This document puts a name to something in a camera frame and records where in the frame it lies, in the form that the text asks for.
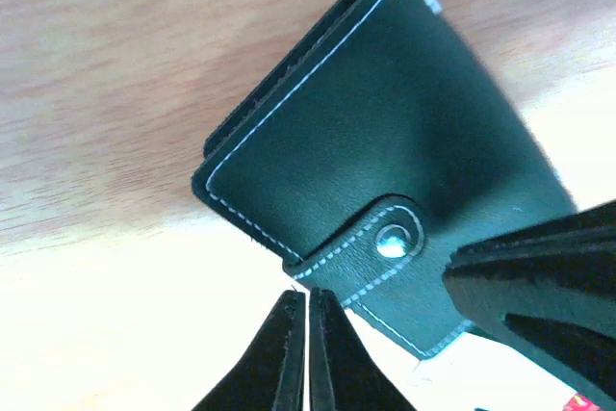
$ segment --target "wooden table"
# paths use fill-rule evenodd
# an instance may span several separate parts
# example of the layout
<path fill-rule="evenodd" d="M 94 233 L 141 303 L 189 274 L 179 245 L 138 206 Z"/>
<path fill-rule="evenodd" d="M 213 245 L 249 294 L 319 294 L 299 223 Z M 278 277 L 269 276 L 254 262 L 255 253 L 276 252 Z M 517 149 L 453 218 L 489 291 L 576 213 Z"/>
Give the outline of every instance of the wooden table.
<path fill-rule="evenodd" d="M 290 281 L 190 176 L 334 1 L 0 0 L 1 409 L 190 409 L 238 359 Z M 440 1 L 580 206 L 616 197 L 616 0 Z"/>

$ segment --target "black object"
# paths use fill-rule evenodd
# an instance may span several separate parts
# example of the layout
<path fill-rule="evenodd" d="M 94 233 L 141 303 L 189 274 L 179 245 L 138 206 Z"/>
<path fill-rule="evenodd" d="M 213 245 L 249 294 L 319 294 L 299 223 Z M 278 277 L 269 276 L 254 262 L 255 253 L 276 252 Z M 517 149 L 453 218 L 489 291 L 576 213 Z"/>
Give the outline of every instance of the black object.
<path fill-rule="evenodd" d="M 286 291 L 238 364 L 193 411 L 298 411 L 303 407 L 306 298 Z"/>
<path fill-rule="evenodd" d="M 444 281 L 464 316 L 616 410 L 616 201 L 465 246 Z"/>
<path fill-rule="evenodd" d="M 339 0 L 206 141 L 192 187 L 422 359 L 472 327 L 441 280 L 457 247 L 574 211 L 424 0 Z M 392 225 L 415 241 L 388 258 L 375 241 Z"/>
<path fill-rule="evenodd" d="M 302 409 L 305 296 L 278 299 L 236 367 L 193 411 Z M 310 293 L 313 411 L 415 411 L 364 349 L 331 291 Z"/>

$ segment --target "white stitching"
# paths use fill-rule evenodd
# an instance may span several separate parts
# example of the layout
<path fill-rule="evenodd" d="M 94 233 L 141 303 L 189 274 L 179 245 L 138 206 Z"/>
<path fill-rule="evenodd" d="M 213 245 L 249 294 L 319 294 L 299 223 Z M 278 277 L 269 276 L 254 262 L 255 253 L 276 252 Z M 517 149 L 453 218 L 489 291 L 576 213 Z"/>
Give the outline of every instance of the white stitching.
<path fill-rule="evenodd" d="M 387 324 L 384 320 L 382 320 L 381 318 L 379 318 L 377 315 L 375 315 L 373 312 L 370 311 L 370 309 L 364 305 L 363 303 L 357 302 L 357 305 L 359 305 L 361 308 L 363 308 L 366 313 L 368 313 L 371 317 L 373 317 L 376 321 L 380 322 L 383 326 L 385 326 L 389 331 L 391 331 L 393 334 L 395 334 L 398 338 L 400 338 L 402 341 L 404 341 L 407 345 L 409 345 L 410 347 L 412 347 L 415 351 L 417 351 L 419 354 L 423 355 L 423 356 L 430 356 L 434 353 L 438 353 L 439 351 L 441 351 L 441 349 L 443 349 L 443 347 L 446 344 L 449 344 L 453 339 L 455 339 L 456 337 L 458 337 L 458 335 L 460 335 L 463 331 L 465 331 L 468 327 L 470 327 L 472 325 L 472 323 L 468 320 L 463 320 L 460 324 L 458 324 L 447 336 L 445 336 L 441 342 L 439 342 L 436 346 L 434 346 L 433 348 L 431 348 L 428 351 L 423 351 L 421 350 L 419 347 L 417 347 L 415 344 L 413 344 L 411 341 L 409 341 L 408 339 L 406 339 L 406 337 L 404 337 L 402 334 L 400 334 L 399 332 L 397 332 L 392 326 L 390 326 L 389 324 Z"/>
<path fill-rule="evenodd" d="M 408 263 L 411 260 L 412 260 L 411 257 L 404 257 L 404 259 L 399 264 L 397 264 L 395 268 L 393 268 L 391 270 L 385 271 L 379 277 L 375 278 L 374 281 L 372 281 L 372 283 L 368 283 L 362 289 L 360 289 L 359 291 L 357 291 L 356 293 L 354 293 L 353 295 L 348 297 L 345 301 L 343 301 L 342 306 L 343 307 L 348 307 L 348 305 L 351 304 L 352 298 L 353 298 L 354 295 L 359 294 L 361 291 L 364 291 L 364 290 L 366 292 L 369 292 L 369 291 L 373 290 L 375 286 L 380 285 L 383 281 L 387 281 L 389 278 L 391 278 L 395 274 L 398 274 L 402 269 L 404 269 L 404 267 L 406 267 L 408 265 Z"/>
<path fill-rule="evenodd" d="M 425 353 L 423 350 L 421 350 L 419 347 L 417 347 L 415 344 L 413 344 L 411 341 L 409 341 L 408 339 L 406 339 L 403 335 L 401 335 L 399 332 L 397 332 L 392 326 L 390 326 L 389 324 L 387 324 L 385 321 L 383 321 L 381 318 L 379 318 L 377 315 L 375 315 L 373 312 L 371 312 L 369 310 L 369 308 L 364 305 L 363 303 L 357 302 L 357 305 L 359 305 L 360 307 L 362 307 L 366 313 L 368 313 L 371 317 L 373 317 L 375 320 L 377 320 L 378 322 L 380 322 L 381 324 L 383 324 L 387 329 L 389 329 L 392 333 L 394 333 L 398 338 L 400 338 L 401 340 L 403 340 L 407 345 L 409 345 L 410 347 L 412 347 L 414 350 L 416 350 L 419 354 L 425 356 Z"/>
<path fill-rule="evenodd" d="M 345 36 L 340 40 L 340 42 L 338 42 L 330 51 L 329 53 L 327 53 L 327 55 L 325 55 L 317 64 L 315 64 L 315 66 L 308 72 L 308 74 L 306 74 L 297 84 L 295 84 L 295 86 L 289 91 L 289 93 L 287 93 L 284 98 L 282 98 L 282 100 L 280 100 L 276 106 L 274 106 L 264 117 L 263 119 L 261 119 L 261 121 L 255 125 L 250 132 L 248 132 L 243 139 L 240 140 L 240 142 L 231 150 L 229 151 L 226 156 L 222 159 L 222 161 L 220 161 L 220 163 L 214 168 L 214 170 L 212 170 L 212 173 L 210 174 L 210 176 L 208 177 L 207 181 L 205 182 L 205 190 L 208 192 L 208 194 L 210 195 L 210 197 L 212 199 L 214 199 L 215 201 L 220 202 L 220 204 L 222 204 L 224 207 L 226 207 L 229 212 L 231 212 L 232 214 L 237 215 L 238 217 L 240 217 L 243 221 L 245 221 L 246 223 L 248 223 L 250 226 L 256 228 L 257 230 L 259 230 L 259 232 L 266 238 L 268 238 L 270 241 L 272 241 L 275 244 L 278 244 L 280 247 L 282 247 L 283 249 L 287 250 L 288 252 L 292 253 L 295 257 L 297 257 L 300 260 L 303 260 L 299 254 L 297 254 L 297 252 L 295 252 L 294 250 L 290 249 L 289 247 L 287 247 L 286 245 L 284 245 L 283 243 L 281 243 L 280 241 L 276 240 L 275 238 L 273 238 L 272 236 L 270 236 L 267 232 L 265 232 L 264 230 L 262 230 L 260 227 L 258 227 L 258 225 L 256 223 L 253 223 L 249 220 L 246 220 L 246 218 L 240 216 L 238 214 L 238 212 L 233 209 L 224 199 L 216 196 L 214 193 L 212 193 L 212 190 L 210 189 L 210 184 L 212 182 L 212 178 L 214 177 L 214 175 L 216 175 L 216 173 L 218 172 L 218 170 L 220 169 L 220 167 L 222 167 L 222 165 L 227 162 L 229 160 L 229 158 L 233 155 L 233 153 L 235 153 L 240 146 L 242 146 L 251 136 L 252 134 L 254 134 L 257 129 L 259 129 L 259 127 L 261 127 L 266 120 L 268 120 L 270 118 L 271 115 L 273 115 L 278 108 L 280 108 L 282 106 L 282 104 L 287 101 L 289 99 L 289 97 L 291 97 L 291 95 L 293 95 L 308 79 L 310 79 L 310 77 L 327 61 L 329 60 L 329 58 L 336 53 L 336 51 L 342 46 L 343 43 L 345 43 L 347 41 L 347 39 L 357 30 L 357 28 L 359 28 L 359 26 L 366 21 L 366 19 L 368 18 L 368 16 L 370 16 L 370 14 L 376 9 L 376 7 L 378 7 L 378 5 L 382 2 L 382 0 L 376 0 L 376 2 L 374 2 L 374 4 L 371 6 L 371 8 L 364 14 L 364 16 L 362 16 L 359 21 L 357 23 L 355 23 L 355 25 L 350 29 L 350 31 L 348 31 Z"/>
<path fill-rule="evenodd" d="M 389 214 L 390 212 L 394 212 L 395 209 L 401 209 L 403 211 L 405 211 L 406 213 L 408 213 L 409 216 L 411 216 L 411 218 L 413 219 L 413 221 L 415 221 L 415 224 L 417 226 L 417 229 L 419 230 L 419 237 L 417 240 L 417 244 L 415 245 L 415 249 L 414 251 L 412 251 L 409 254 L 409 257 L 406 257 L 401 263 L 396 265 L 396 269 L 398 270 L 402 270 L 402 268 L 404 267 L 404 265 L 408 264 L 408 262 L 410 262 L 410 257 L 416 255 L 420 250 L 422 250 L 422 247 L 424 247 L 424 229 L 422 228 L 422 225 L 420 224 L 419 219 L 415 216 L 415 214 L 413 214 L 410 209 L 407 209 L 404 206 L 390 206 L 386 209 L 383 209 L 381 212 L 379 212 L 375 217 L 371 218 L 371 220 L 363 227 L 361 228 L 357 233 L 355 233 L 354 235 L 352 235 L 351 237 L 349 237 L 348 239 L 346 239 L 346 241 L 344 241 L 342 244 L 340 244 L 338 247 L 336 247 L 334 250 L 332 250 L 331 252 L 329 252 L 324 258 L 320 259 L 315 265 L 313 265 L 310 269 L 308 270 L 304 270 L 298 274 L 294 274 L 292 276 L 292 279 L 294 279 L 295 281 L 297 281 L 298 279 L 302 279 L 305 278 L 306 276 L 308 276 L 309 274 L 312 273 L 313 270 L 317 270 L 321 267 L 324 267 L 325 264 L 330 261 L 331 259 L 334 258 L 334 255 L 340 254 L 342 249 L 346 249 L 349 247 L 350 243 L 354 243 L 355 241 L 357 241 L 357 238 L 364 235 L 365 232 L 370 231 L 370 229 L 375 226 L 379 220 L 381 220 L 383 217 L 385 217 L 387 214 Z M 386 274 L 389 275 L 383 275 L 382 278 L 383 279 L 387 279 L 390 276 L 393 276 L 394 274 L 397 273 L 396 270 L 388 270 L 388 272 Z"/>

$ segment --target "metal snap fastener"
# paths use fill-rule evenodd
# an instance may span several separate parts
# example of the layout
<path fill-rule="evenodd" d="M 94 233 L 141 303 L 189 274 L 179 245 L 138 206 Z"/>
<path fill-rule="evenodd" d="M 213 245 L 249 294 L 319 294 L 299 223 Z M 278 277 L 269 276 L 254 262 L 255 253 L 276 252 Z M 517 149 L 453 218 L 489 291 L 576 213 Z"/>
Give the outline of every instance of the metal snap fastener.
<path fill-rule="evenodd" d="M 383 257 L 404 257 L 413 248 L 409 231 L 401 225 L 387 225 L 376 235 L 376 250 Z"/>

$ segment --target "dark green leather wallet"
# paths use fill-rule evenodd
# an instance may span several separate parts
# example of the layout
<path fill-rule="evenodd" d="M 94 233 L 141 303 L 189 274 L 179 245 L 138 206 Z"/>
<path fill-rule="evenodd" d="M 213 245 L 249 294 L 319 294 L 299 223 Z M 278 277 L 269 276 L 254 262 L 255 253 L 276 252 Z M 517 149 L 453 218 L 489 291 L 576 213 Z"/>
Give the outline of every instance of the dark green leather wallet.
<path fill-rule="evenodd" d="M 472 327 L 441 279 L 457 247 L 574 211 L 424 0 L 339 0 L 206 141 L 192 187 L 422 359 Z"/>

